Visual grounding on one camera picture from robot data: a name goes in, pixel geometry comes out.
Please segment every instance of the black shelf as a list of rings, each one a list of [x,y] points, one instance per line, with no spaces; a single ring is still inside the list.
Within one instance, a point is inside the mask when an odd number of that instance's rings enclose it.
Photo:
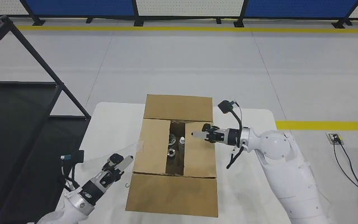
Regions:
[[[89,121],[85,116],[48,118],[9,196],[4,223],[38,221],[56,209],[64,185],[59,157],[79,149]]]
[[[0,82],[0,223],[38,221],[55,210],[64,188],[61,155],[79,150],[91,116],[7,16],[12,32],[54,82]],[[84,116],[50,116],[61,92]],[[65,174],[71,164],[64,164]]]
[[[0,82],[0,201],[50,115],[62,88],[55,82]]]

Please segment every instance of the open cardboard box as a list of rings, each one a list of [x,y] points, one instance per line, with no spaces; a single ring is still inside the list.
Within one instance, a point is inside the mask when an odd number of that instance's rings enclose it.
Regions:
[[[214,144],[191,136],[213,122],[208,97],[148,95],[127,198],[127,211],[218,216]],[[169,133],[184,151],[167,156]]]

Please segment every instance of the white table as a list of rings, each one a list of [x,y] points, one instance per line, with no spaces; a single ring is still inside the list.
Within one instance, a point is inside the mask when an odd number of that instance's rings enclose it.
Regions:
[[[110,102],[97,105],[80,148],[85,151],[85,162],[76,166],[75,179],[80,185],[100,172],[112,153],[125,148],[118,153],[135,155],[137,144],[133,143],[139,139],[144,107],[144,104]],[[252,127],[257,134],[276,130],[274,116],[269,110],[242,109],[242,112],[243,125]],[[222,114],[217,107],[213,114],[214,125],[223,129],[238,127],[231,114]],[[243,152],[229,170],[225,168],[232,148],[215,145],[219,218],[125,211],[129,190],[125,185],[130,183],[132,164],[82,223],[289,224],[287,214],[271,191],[254,152]]]

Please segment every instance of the white wall panel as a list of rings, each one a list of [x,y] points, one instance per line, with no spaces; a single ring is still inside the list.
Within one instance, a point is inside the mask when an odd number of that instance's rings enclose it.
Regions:
[[[140,16],[239,16],[243,0],[137,0]]]
[[[28,15],[19,0],[0,0],[0,15]]]
[[[349,18],[358,18],[358,7],[353,11]]]

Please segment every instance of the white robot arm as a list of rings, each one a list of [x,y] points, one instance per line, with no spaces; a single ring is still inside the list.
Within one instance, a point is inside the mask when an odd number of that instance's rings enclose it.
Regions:
[[[86,220],[95,209],[96,202],[114,182],[120,180],[124,170],[132,162],[133,156],[123,158],[113,154],[99,174],[65,196],[61,210],[46,214],[37,224],[77,224]]]
[[[223,101],[219,108],[223,113],[231,112],[235,102]],[[232,155],[231,164],[243,152],[255,151],[267,181],[292,224],[328,224],[326,215],[318,199],[318,190],[310,164],[302,155],[291,134],[270,130],[260,136],[250,128],[219,129],[205,124],[201,132],[192,135],[211,143],[219,142],[240,148]]]

